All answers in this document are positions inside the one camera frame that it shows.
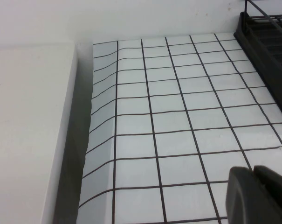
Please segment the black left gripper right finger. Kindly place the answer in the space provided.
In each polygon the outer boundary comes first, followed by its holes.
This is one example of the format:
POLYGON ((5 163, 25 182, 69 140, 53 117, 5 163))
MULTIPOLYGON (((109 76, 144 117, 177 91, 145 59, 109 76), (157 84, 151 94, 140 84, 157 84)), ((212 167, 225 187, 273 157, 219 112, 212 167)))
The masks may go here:
POLYGON ((282 224, 282 175, 261 165, 255 166, 253 173, 269 196, 272 211, 275 211, 280 219, 276 224, 282 224))

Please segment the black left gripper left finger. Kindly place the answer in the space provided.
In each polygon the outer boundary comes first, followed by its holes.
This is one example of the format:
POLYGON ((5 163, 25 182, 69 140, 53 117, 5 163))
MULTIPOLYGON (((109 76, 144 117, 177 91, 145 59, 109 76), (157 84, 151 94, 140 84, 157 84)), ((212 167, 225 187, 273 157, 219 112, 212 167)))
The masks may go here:
POLYGON ((249 197, 255 184, 255 177, 249 169, 244 167, 230 169, 226 195, 227 219, 230 224, 250 223, 249 197))

